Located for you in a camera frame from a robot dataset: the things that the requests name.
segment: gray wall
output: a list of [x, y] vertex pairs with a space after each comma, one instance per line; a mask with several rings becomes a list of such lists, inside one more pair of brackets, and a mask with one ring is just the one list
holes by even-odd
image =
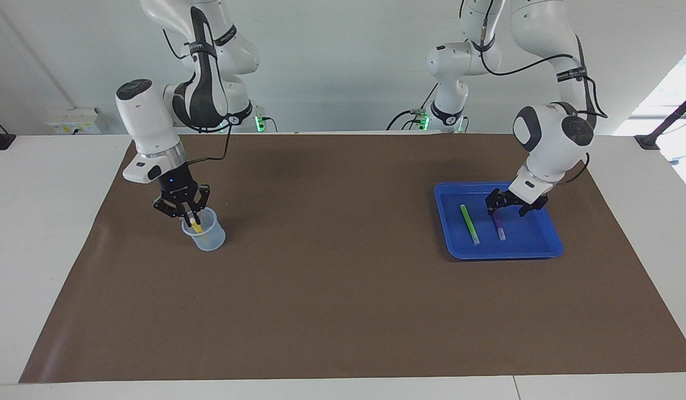
[[[686, 53], [686, 0], [567, 3], [612, 116], [599, 127], [609, 134]], [[384, 129], [434, 85], [424, 66], [429, 49], [461, 39], [456, 0], [229, 0], [229, 7], [262, 53], [261, 69], [243, 77], [249, 93], [286, 131]], [[104, 112], [112, 133], [124, 132], [113, 101], [120, 84], [188, 78], [138, 0], [0, 0], [0, 9], [77, 106]], [[509, 17], [498, 31], [503, 70], [536, 59], [513, 43]], [[0, 18], [0, 121], [21, 134], [48, 134], [47, 109], [66, 101], [5, 31]], [[475, 132], [508, 132], [525, 104], [558, 98], [549, 65], [468, 83]]]

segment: white table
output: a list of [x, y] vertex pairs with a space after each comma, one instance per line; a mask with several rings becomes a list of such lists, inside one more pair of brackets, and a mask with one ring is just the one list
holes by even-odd
[[[15, 385], [129, 142], [20, 137], [0, 152], [0, 398], [686, 399], [686, 374]], [[686, 336], [686, 186], [630, 138], [598, 137], [592, 156], [602, 195]], [[70, 230], [53, 230], [65, 222]]]

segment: purple marker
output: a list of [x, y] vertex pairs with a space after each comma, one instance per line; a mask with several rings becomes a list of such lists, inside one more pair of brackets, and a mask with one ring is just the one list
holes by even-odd
[[503, 223], [500, 222], [498, 212], [493, 213], [493, 222], [495, 222], [495, 230], [498, 231], [498, 238], [501, 241], [505, 241], [505, 230], [503, 230]]

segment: plastic cup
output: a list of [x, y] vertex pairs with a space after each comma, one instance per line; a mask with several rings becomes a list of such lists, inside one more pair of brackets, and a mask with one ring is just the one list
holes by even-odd
[[201, 251], [215, 251], [222, 247], [227, 234], [217, 220], [217, 213], [207, 207], [199, 213], [199, 216], [202, 233], [197, 233], [194, 228], [187, 226], [185, 221], [182, 221], [182, 231], [192, 238]]

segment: brown table surface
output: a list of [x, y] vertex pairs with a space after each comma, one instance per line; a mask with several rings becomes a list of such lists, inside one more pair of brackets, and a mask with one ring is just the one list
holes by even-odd
[[[193, 158], [223, 140], [183, 137]], [[21, 382], [685, 372], [589, 174], [550, 194], [560, 258], [449, 255], [434, 186], [526, 156], [505, 135], [236, 136], [192, 167], [228, 234], [213, 253], [118, 176]]]

